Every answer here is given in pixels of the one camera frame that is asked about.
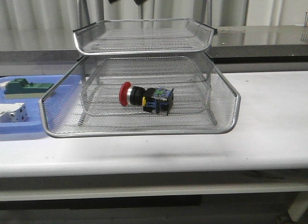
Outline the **red emergency stop button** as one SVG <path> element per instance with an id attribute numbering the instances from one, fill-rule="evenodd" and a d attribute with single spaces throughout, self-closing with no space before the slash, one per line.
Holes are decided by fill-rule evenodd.
<path id="1" fill-rule="evenodd" d="M 143 88 L 124 82 L 119 91 L 122 106 L 142 106 L 144 112 L 169 115 L 174 101 L 174 89 L 170 87 Z"/>

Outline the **green and white terminal block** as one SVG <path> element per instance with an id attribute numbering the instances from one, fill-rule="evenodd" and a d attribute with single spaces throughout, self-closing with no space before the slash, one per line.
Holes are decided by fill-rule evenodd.
<path id="1" fill-rule="evenodd" d="M 31 82 L 26 78 L 15 78 L 7 81 L 0 92 L 2 99 L 32 99 L 42 97 L 53 83 Z"/>

